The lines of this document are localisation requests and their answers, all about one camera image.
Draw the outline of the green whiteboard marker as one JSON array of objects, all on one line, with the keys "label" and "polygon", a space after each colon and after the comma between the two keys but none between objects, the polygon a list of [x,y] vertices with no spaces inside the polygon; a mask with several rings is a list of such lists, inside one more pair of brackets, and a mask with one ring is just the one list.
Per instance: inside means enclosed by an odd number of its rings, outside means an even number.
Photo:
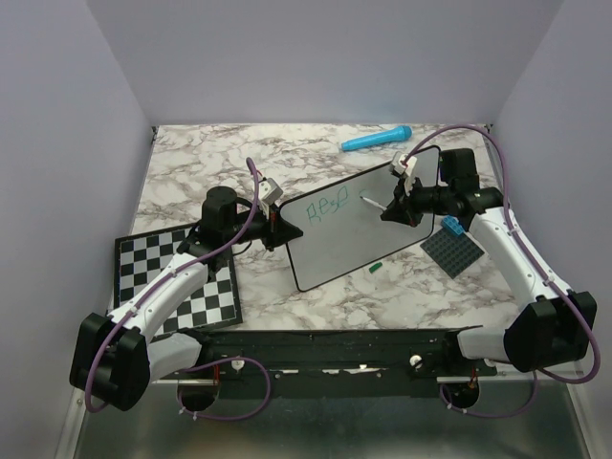
[{"label": "green whiteboard marker", "polygon": [[386,206],[383,206],[382,204],[380,204],[380,203],[378,203],[378,202],[374,201],[374,200],[373,200],[373,199],[371,199],[371,198],[368,198],[368,197],[365,197],[365,196],[361,196],[361,199],[362,199],[362,200],[363,200],[365,203],[369,204],[370,206],[373,206],[374,208],[378,208],[378,209],[380,209],[380,210],[382,210],[382,211],[385,211],[385,210],[386,210]]}]

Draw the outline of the green marker cap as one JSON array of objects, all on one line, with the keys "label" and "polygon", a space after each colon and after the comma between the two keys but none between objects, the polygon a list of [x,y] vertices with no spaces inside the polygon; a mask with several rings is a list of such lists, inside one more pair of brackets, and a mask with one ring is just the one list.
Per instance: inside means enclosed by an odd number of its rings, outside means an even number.
[{"label": "green marker cap", "polygon": [[374,273],[375,271],[377,271],[378,269],[380,269],[382,267],[383,263],[381,261],[376,262],[375,264],[373,264],[372,266],[370,266],[368,268],[368,271],[370,273]]}]

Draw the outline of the black framed whiteboard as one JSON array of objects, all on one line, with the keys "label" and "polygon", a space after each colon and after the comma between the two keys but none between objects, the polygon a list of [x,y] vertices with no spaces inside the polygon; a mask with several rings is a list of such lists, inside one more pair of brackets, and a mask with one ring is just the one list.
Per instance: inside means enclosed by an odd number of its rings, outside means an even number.
[{"label": "black framed whiteboard", "polygon": [[398,178],[383,163],[284,202],[281,216],[304,235],[287,243],[295,284],[307,292],[427,239],[434,216],[412,228],[382,221],[382,211],[361,196],[388,206]]}]

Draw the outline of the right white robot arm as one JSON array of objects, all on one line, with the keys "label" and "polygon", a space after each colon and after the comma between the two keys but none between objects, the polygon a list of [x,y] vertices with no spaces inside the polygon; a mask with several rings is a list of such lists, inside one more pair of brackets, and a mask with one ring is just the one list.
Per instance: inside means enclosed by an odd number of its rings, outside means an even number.
[{"label": "right white robot arm", "polygon": [[520,308],[503,331],[458,332],[456,341],[440,351],[442,367],[459,375],[474,360],[487,359],[530,372],[584,358],[597,312],[594,297],[558,279],[531,242],[521,238],[513,213],[503,207],[502,192],[480,185],[472,150],[440,151],[432,186],[423,183],[425,175],[417,169],[424,156],[418,151],[393,157],[390,170],[398,183],[382,220],[415,228],[427,214],[457,218],[492,259]]}]

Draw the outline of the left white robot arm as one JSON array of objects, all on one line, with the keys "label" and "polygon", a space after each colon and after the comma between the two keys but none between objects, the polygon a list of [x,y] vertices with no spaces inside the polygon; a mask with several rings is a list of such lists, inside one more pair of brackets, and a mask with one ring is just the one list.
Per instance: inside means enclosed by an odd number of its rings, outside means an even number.
[{"label": "left white robot arm", "polygon": [[211,188],[200,220],[179,244],[165,268],[131,300],[107,316],[96,313],[79,327],[69,374],[70,384],[92,400],[126,411],[150,383],[183,369],[190,377],[206,375],[212,355],[192,332],[154,341],[155,333],[178,307],[233,257],[232,247],[259,240],[272,251],[302,236],[285,222],[277,200],[283,191],[271,179],[255,188],[253,200],[228,186]]}]

